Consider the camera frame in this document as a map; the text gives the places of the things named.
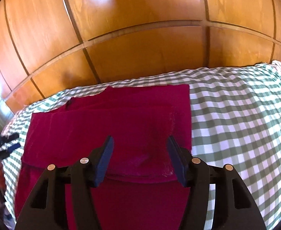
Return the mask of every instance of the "metal screw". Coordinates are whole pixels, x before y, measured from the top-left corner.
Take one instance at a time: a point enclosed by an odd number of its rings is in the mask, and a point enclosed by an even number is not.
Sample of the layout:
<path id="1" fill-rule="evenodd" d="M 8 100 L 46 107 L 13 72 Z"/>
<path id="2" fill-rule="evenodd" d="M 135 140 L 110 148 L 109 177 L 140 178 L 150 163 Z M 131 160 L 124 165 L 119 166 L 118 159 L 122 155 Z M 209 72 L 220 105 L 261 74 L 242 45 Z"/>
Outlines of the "metal screw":
<path id="1" fill-rule="evenodd" d="M 84 157 L 84 158 L 82 158 L 82 159 L 80 160 L 80 162 L 81 162 L 82 164 L 86 164 L 86 163 L 88 163 L 88 158 L 87 158 L 87 157 Z"/>
<path id="2" fill-rule="evenodd" d="M 201 160 L 200 160 L 199 158 L 197 158 L 197 157 L 194 157 L 194 158 L 192 159 L 192 162 L 193 162 L 194 164 L 199 164 L 199 163 L 201 162 Z"/>
<path id="3" fill-rule="evenodd" d="M 55 165 L 54 164 L 50 164 L 47 167 L 48 170 L 54 170 L 55 169 Z"/>
<path id="4" fill-rule="evenodd" d="M 226 165 L 226 169 L 231 171 L 231 170 L 233 170 L 233 166 L 231 164 L 227 164 Z"/>

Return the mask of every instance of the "red towel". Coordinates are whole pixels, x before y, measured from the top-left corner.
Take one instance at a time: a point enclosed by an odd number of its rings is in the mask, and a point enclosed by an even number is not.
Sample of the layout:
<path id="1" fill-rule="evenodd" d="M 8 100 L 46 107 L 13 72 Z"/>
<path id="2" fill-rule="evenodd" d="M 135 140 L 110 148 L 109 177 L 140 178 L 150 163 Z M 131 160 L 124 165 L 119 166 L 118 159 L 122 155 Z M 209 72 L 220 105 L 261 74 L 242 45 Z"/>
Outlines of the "red towel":
<path id="1" fill-rule="evenodd" d="M 34 113 L 21 160 L 42 169 L 51 163 L 69 166 L 111 135 L 114 151 L 107 176 L 139 183 L 175 180 L 166 150 L 173 127 L 172 107 Z"/>
<path id="2" fill-rule="evenodd" d="M 107 178 L 92 190 L 103 229 L 177 229 L 189 190 L 176 181 L 165 182 L 175 179 L 166 151 L 169 134 L 181 147 L 191 149 L 188 85 L 109 87 L 95 96 L 71 99 L 49 113 L 33 114 L 15 198 L 16 216 L 43 168 L 50 163 L 72 164 L 112 135 L 115 147 Z M 70 200 L 67 193 L 73 230 Z"/>

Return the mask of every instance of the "gingham bedsheet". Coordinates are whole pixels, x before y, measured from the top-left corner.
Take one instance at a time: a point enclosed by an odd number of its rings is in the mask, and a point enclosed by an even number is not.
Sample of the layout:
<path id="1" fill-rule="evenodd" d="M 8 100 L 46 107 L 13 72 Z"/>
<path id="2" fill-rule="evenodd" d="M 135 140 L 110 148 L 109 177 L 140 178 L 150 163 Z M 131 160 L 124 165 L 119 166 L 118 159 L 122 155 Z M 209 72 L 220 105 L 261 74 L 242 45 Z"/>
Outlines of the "gingham bedsheet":
<path id="1" fill-rule="evenodd" d="M 71 97 L 95 95 L 107 86 L 189 84 L 192 154 L 207 164 L 233 164 L 252 193 L 267 229 L 281 219 L 281 75 L 272 66 L 199 68 L 64 90 L 25 108 L 8 126 L 22 148 L 4 160 L 5 198 L 14 216 L 20 158 L 31 114 L 64 105 Z M 215 186 L 210 186 L 205 229 L 211 229 Z"/>

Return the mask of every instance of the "folded towel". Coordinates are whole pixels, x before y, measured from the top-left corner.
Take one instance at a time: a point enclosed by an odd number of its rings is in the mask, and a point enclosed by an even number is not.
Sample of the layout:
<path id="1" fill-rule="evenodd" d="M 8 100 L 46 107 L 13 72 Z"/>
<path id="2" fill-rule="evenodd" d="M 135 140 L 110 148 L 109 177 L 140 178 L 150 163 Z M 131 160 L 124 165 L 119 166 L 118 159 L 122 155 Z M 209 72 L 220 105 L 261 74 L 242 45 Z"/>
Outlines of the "folded towel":
<path id="1" fill-rule="evenodd" d="M 191 150 L 189 86 L 106 88 L 32 115 L 15 198 L 15 214 L 49 164 L 71 165 L 114 137 L 104 182 L 92 189 L 98 218 L 107 229 L 178 229 L 189 189 L 181 187 L 166 150 L 173 134 Z M 75 230 L 70 186 L 66 211 Z"/>

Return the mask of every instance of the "bed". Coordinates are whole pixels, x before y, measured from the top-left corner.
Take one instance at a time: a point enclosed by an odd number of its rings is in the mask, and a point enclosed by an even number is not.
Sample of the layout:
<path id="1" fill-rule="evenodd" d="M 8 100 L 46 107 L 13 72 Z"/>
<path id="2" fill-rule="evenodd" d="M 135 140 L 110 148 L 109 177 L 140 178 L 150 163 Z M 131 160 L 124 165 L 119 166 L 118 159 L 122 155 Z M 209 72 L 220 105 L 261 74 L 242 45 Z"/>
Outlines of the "bed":
<path id="1" fill-rule="evenodd" d="M 77 87 L 26 107 L 2 133 L 18 132 L 15 142 L 22 146 L 4 160 L 6 205 L 13 217 L 20 159 L 32 113 L 51 111 L 71 97 L 95 95 L 107 86 L 166 84 L 190 87 L 192 155 L 213 166 L 233 164 L 252 193 L 267 229 L 273 229 L 281 220 L 281 63 L 276 61 L 272 65 L 199 68 Z M 205 229 L 212 226 L 214 191 L 211 185 Z"/>

